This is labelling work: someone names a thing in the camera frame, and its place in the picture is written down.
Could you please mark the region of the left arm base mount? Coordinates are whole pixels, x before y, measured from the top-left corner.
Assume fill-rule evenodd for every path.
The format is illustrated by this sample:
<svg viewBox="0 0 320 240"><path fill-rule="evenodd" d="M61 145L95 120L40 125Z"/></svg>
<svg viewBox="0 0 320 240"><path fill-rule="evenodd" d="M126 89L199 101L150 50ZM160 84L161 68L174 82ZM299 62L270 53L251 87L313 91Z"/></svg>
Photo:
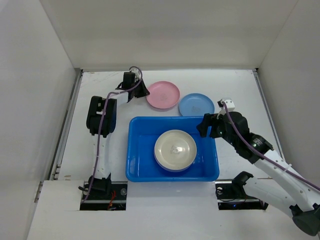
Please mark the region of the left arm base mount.
<svg viewBox="0 0 320 240"><path fill-rule="evenodd" d="M128 183L114 181L110 190L91 189L89 197L80 203L80 211L125 211L127 206Z"/></svg>

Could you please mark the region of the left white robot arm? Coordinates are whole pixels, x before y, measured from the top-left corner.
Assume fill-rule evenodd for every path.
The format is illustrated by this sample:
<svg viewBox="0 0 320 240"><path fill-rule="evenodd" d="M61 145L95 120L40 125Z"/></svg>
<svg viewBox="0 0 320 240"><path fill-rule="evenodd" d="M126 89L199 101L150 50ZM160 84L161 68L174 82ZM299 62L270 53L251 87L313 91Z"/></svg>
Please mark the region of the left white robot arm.
<svg viewBox="0 0 320 240"><path fill-rule="evenodd" d="M143 80L143 72L137 66L132 66L129 71L123 73L122 82L106 97L91 98L86 127L94 141L94 163L88 186L83 190L86 198L95 193L102 198L112 194L109 152L111 133L116 129L118 107L134 98L143 98L149 94Z"/></svg>

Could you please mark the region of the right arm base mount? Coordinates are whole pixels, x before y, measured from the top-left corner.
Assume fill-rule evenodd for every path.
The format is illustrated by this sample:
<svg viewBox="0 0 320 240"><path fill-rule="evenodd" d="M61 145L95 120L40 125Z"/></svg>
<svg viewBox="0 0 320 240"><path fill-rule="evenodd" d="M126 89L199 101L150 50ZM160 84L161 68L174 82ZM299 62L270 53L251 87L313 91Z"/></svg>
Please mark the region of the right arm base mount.
<svg viewBox="0 0 320 240"><path fill-rule="evenodd" d="M219 210L262 210L269 204L252 196L248 196L230 180L215 182L215 195Z"/></svg>

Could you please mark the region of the pink plate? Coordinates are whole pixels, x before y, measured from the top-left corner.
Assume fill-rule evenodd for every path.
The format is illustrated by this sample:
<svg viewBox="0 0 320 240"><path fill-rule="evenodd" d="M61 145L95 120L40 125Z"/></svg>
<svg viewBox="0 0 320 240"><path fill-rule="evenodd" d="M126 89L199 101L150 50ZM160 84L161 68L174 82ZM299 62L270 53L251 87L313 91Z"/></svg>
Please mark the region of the pink plate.
<svg viewBox="0 0 320 240"><path fill-rule="evenodd" d="M148 88L147 102L156 109L170 109L180 100L179 88L169 81L157 81Z"/></svg>

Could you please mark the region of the purple plate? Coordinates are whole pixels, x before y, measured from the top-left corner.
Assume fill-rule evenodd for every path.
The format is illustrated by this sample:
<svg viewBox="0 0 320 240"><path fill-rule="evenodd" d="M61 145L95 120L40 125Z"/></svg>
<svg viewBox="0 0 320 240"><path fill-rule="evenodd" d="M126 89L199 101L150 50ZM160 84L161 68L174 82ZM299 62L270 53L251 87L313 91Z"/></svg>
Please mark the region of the purple plate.
<svg viewBox="0 0 320 240"><path fill-rule="evenodd" d="M179 173L187 170L194 162L168 163L156 160L157 164L164 170L172 173Z"/></svg>

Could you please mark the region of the cream plate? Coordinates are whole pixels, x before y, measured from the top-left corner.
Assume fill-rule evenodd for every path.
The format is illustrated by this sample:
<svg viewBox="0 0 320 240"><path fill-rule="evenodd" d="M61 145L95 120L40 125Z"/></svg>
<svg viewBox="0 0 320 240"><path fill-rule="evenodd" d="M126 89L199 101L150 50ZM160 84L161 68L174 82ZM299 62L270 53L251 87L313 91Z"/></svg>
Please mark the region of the cream plate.
<svg viewBox="0 0 320 240"><path fill-rule="evenodd" d="M159 162L170 164L194 162L197 145L193 137L185 131L173 129L161 134L154 145L154 157Z"/></svg>

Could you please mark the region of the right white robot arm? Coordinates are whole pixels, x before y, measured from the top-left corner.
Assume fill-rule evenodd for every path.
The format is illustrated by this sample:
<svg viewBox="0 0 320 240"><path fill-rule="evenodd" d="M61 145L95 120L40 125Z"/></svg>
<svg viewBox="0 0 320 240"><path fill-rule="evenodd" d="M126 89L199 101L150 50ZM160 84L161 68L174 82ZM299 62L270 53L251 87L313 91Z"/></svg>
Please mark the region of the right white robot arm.
<svg viewBox="0 0 320 240"><path fill-rule="evenodd" d="M242 171L231 182L232 193L239 198L254 197L289 216L304 233L320 232L320 191L306 183L262 136L250 131L247 119L239 112L218 115L206 113L197 125L202 138L222 138L236 153L269 175L281 190L259 183L251 173Z"/></svg>

